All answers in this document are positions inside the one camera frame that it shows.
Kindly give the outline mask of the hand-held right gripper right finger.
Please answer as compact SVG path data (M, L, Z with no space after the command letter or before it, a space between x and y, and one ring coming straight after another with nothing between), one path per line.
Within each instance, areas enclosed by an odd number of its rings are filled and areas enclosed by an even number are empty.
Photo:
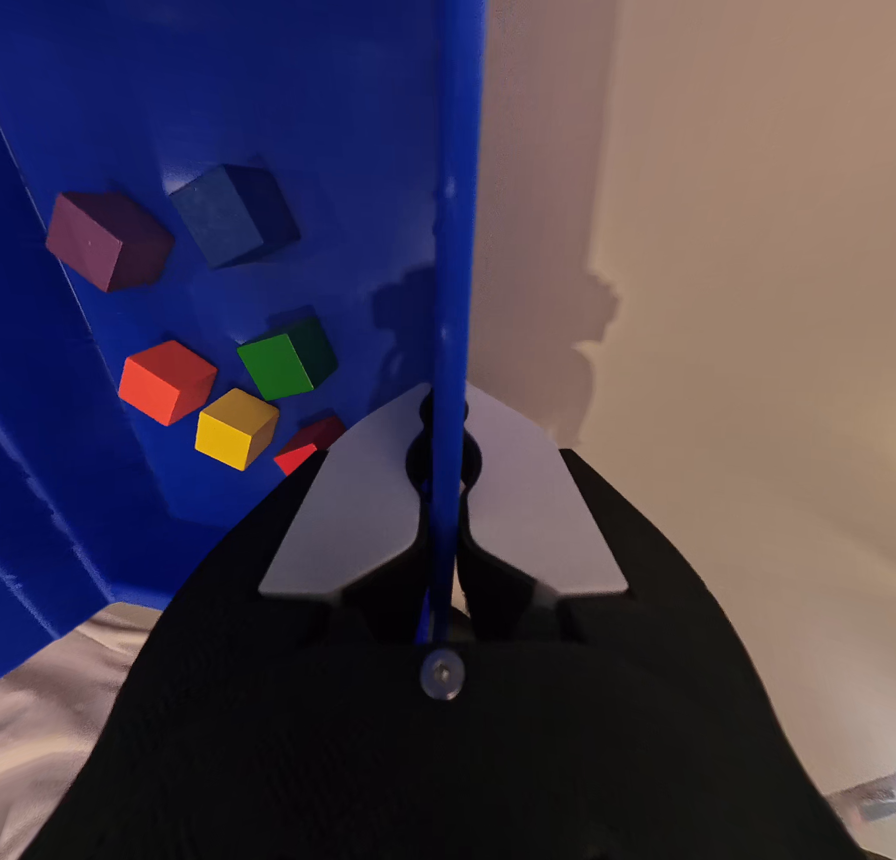
M628 582L566 466L538 425L467 386L472 542L534 581L546 598L622 595Z

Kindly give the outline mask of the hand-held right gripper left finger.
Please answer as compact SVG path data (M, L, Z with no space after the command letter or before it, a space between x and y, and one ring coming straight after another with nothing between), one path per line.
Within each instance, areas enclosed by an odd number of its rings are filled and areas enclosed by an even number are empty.
M429 384L409 389L331 446L263 576L263 597L334 601L409 550L421 501L407 456Z

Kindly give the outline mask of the red wooden cube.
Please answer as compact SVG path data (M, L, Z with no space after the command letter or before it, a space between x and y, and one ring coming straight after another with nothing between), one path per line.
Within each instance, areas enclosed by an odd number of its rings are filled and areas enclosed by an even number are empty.
M301 426L274 456L274 462L285 476L290 476L316 452L330 450L345 432L346 427L338 416L319 418Z

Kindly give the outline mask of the yellow wooden cube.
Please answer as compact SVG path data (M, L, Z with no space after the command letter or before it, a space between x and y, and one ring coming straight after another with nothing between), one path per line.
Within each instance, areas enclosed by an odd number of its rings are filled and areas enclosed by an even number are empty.
M195 449L244 472L271 444L279 418L276 406L234 388L200 412Z

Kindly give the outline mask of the green wooden cube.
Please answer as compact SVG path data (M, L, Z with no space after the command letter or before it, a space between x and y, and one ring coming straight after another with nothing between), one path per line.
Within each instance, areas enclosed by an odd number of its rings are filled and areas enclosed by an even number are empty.
M338 369L338 358L315 315L271 329L237 347L264 399L284 399L319 388Z

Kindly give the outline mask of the orange wooden cube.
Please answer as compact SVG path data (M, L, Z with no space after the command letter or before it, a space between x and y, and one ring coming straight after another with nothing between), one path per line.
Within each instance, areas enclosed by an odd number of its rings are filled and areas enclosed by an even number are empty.
M205 404L217 375L216 366L171 339L126 359L118 397L168 427Z

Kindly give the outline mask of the blue wooden cube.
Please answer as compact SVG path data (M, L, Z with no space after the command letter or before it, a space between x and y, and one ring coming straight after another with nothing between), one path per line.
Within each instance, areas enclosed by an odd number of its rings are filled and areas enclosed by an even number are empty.
M212 270L260 261L301 239L279 182L265 168L219 164L168 197Z

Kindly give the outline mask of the purple wooden cube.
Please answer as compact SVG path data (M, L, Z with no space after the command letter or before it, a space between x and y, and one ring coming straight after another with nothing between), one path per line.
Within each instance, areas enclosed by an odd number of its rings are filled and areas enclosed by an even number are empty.
M58 194L46 240L51 254L105 293L154 284L174 245L148 210L115 191Z

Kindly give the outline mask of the blue plastic bin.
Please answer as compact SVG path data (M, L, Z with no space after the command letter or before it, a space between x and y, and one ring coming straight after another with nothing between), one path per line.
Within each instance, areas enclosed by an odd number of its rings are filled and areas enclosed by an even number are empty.
M283 478L305 424L346 426L431 371L444 44L485 0L2 0L2 675L116 601L163 608ZM301 239L212 270L168 195L219 164L276 177ZM105 293L47 249L56 196L125 194L174 236ZM239 472L118 397L177 340L258 390L237 347L317 316L338 358L276 399Z

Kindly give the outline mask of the person's pale shirt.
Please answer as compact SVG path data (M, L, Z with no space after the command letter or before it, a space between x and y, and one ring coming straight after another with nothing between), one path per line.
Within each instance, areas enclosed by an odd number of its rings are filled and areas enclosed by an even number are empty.
M21 857L85 761L161 612L110 605L1 680L1 857Z

